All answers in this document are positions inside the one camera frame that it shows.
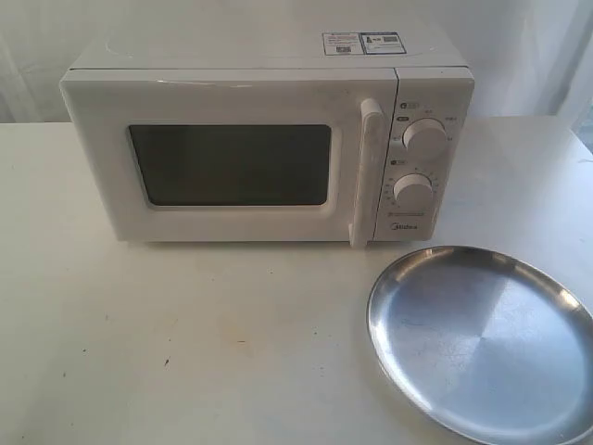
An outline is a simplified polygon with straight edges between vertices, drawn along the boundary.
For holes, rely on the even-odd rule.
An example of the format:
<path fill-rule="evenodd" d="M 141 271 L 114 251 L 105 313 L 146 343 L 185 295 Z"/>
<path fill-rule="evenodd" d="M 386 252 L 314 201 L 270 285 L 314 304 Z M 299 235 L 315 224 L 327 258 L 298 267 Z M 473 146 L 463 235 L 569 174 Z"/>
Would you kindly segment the round stainless steel plate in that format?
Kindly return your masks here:
<path fill-rule="evenodd" d="M 481 444 L 592 435 L 592 315 L 565 286 L 495 251 L 413 251 L 377 277 L 374 355 L 422 413 Z"/>

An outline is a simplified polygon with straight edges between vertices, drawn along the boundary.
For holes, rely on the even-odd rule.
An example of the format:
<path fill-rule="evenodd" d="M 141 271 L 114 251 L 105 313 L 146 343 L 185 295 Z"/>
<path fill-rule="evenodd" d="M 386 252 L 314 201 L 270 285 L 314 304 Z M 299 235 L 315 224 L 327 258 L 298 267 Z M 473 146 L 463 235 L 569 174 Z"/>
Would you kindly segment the white microwave oven body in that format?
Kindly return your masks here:
<path fill-rule="evenodd" d="M 405 55 L 326 56 L 322 34 L 209 32 L 194 39 L 172 33 L 160 39 L 118 35 L 85 51 L 68 71 L 391 69 L 398 79 L 397 95 L 388 127 L 376 223 L 367 244 L 430 238 L 473 93 L 471 72 L 452 48 L 423 46 L 410 53 L 401 37 Z M 445 127 L 447 142 L 437 153 L 412 153 L 403 145 L 406 128 L 424 118 L 438 120 Z M 426 210 L 406 211 L 395 203 L 395 182 L 413 173 L 432 183 L 433 203 Z"/>

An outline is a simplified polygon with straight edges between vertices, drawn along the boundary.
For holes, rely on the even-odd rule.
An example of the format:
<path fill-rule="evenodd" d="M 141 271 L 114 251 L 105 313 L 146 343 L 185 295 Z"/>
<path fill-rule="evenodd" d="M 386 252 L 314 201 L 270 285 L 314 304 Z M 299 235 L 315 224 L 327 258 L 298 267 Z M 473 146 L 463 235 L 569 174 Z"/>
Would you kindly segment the upper white control knob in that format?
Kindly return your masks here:
<path fill-rule="evenodd" d="M 435 119 L 424 118 L 411 123 L 403 133 L 405 148 L 412 153 L 437 153 L 447 142 L 444 125 Z"/>

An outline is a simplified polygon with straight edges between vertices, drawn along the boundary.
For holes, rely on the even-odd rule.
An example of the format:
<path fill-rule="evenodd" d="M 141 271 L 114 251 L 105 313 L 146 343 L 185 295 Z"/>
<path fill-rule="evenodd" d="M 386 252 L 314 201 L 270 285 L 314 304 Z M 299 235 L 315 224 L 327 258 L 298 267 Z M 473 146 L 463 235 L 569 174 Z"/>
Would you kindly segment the white control knob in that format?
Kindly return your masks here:
<path fill-rule="evenodd" d="M 412 153 L 437 153 L 447 142 L 444 125 L 435 119 L 424 118 L 411 123 L 403 133 L 405 148 Z"/>
<path fill-rule="evenodd" d="M 434 192 L 430 180 L 419 173 L 399 178 L 393 186 L 396 205 L 406 211 L 421 211 L 432 206 Z"/>

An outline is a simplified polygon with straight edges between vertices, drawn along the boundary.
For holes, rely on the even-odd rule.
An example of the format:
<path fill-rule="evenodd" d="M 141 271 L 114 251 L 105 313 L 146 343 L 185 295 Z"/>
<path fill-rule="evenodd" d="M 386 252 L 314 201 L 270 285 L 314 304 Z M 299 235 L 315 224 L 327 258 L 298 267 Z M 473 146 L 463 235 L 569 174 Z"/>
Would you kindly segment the lower white control knob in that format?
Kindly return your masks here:
<path fill-rule="evenodd" d="M 399 178 L 393 186 L 396 205 L 406 211 L 421 211 L 432 206 L 434 192 L 430 180 L 419 173 Z"/>

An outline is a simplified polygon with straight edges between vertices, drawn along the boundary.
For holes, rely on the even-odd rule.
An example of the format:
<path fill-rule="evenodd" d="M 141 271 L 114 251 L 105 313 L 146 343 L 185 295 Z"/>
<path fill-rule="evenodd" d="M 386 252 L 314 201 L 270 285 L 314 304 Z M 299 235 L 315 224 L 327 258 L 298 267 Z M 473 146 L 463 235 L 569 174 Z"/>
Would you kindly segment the blue white label sticker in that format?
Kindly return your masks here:
<path fill-rule="evenodd" d="M 397 32 L 324 32 L 322 40 L 326 56 L 391 56 L 407 53 Z"/>

